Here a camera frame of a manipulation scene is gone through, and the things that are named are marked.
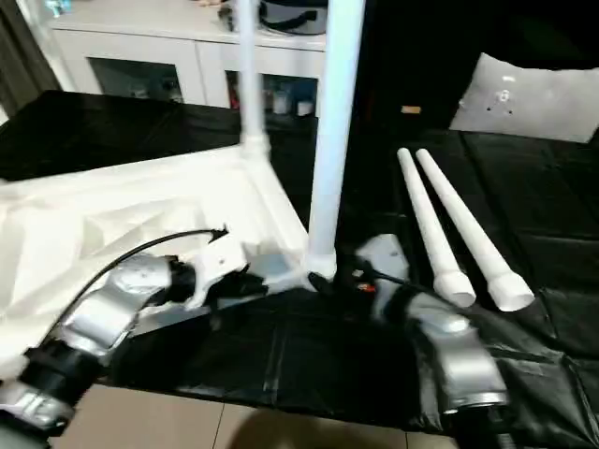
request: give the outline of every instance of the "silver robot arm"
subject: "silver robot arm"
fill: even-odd
[[[63,433],[77,403],[135,329],[141,311],[168,302],[201,307],[211,287],[227,282],[231,273],[236,283],[247,276],[261,285],[261,278],[246,274],[246,268],[243,249],[230,235],[208,244],[190,264],[147,253],[125,259],[103,286],[77,300],[44,341],[26,352],[28,364],[19,378],[0,385],[0,447],[49,447],[47,439]]]

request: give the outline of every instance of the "floor tile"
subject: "floor tile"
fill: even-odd
[[[408,432],[408,449],[457,449],[452,438]]]
[[[212,449],[223,404],[95,386],[54,449]]]
[[[405,449],[397,429],[226,405],[214,449]]]

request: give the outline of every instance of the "table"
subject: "table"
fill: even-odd
[[[228,109],[45,93],[0,128],[9,181],[134,162],[239,141]],[[272,162],[304,223],[315,120],[269,117]],[[535,291],[522,311],[496,310],[474,260],[435,203],[478,293],[472,318],[504,375],[516,439],[599,447],[599,153],[560,141],[450,131],[352,136],[338,248],[398,235],[418,282],[431,270],[394,151],[428,148],[508,262]],[[351,297],[302,290],[130,340],[104,382],[405,430],[448,432],[431,373],[403,331],[371,323]]]

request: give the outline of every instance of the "black cable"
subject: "black cable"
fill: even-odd
[[[358,268],[363,270],[365,273],[369,274],[370,276],[374,277],[375,279],[382,279],[385,281],[394,282],[397,285],[411,288],[419,293],[426,293],[427,295],[431,295],[432,297],[439,299],[440,301],[442,301],[443,303],[445,303],[446,305],[448,305],[449,307],[451,307],[454,310],[458,308],[453,302],[445,299],[444,297],[439,295],[437,292],[435,292],[432,288],[427,287],[426,285],[422,285],[421,283],[406,281],[405,279],[396,278],[395,276],[390,276],[381,271],[377,271],[376,269],[374,269],[373,264],[371,264],[366,259],[362,259],[362,258],[358,259]],[[465,314],[465,310],[460,309],[460,313]]]
[[[48,340],[50,339],[51,334],[54,331],[54,329],[56,328],[56,326],[60,322],[62,322],[63,319],[69,313],[72,312],[75,305],[77,304],[77,301],[85,294],[85,292],[87,292],[89,290],[89,288],[92,285],[94,285],[102,276],[104,276],[106,273],[108,273],[112,269],[116,268],[119,264],[123,263],[124,260],[128,259],[132,255],[141,253],[142,251],[147,250],[148,248],[152,248],[153,246],[159,245],[160,243],[164,243],[165,241],[181,239],[183,237],[189,237],[189,236],[196,236],[199,234],[212,234],[212,238],[216,239],[216,238],[222,237],[224,234],[226,234],[226,231],[219,230],[219,229],[194,229],[191,231],[177,232],[175,234],[169,234],[167,236],[160,237],[158,239],[154,239],[154,240],[150,240],[145,243],[142,243],[141,245],[136,246],[135,248],[127,251],[126,253],[124,253],[124,254],[120,255],[119,257],[117,257],[116,259],[114,259],[112,262],[110,262],[105,267],[100,269],[96,273],[96,275],[81,288],[81,290],[75,295],[75,297],[73,297],[73,299],[68,304],[68,306],[66,306],[65,310],[58,316],[56,321],[54,321],[50,330],[46,334],[46,337],[44,337],[44,340],[41,342],[40,346],[48,342]]]

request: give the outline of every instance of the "white pipe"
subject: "white pipe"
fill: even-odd
[[[345,168],[345,152],[362,35],[365,0],[331,0],[327,61],[318,124],[310,236],[305,264],[332,279],[337,270],[335,233]]]
[[[237,6],[241,60],[241,145],[246,155],[267,154],[270,144],[264,131],[262,76],[256,68],[257,6],[254,0],[239,0]]]
[[[501,311],[518,311],[531,304],[534,301],[534,293],[528,284],[507,265],[429,152],[424,149],[418,150],[416,157],[487,278],[490,296],[497,307]]]
[[[412,155],[407,148],[401,148],[397,151],[397,156],[402,166],[420,234],[431,261],[434,289],[439,295],[459,307],[472,306],[476,300],[475,290],[468,277],[460,271],[458,261],[451,251]]]

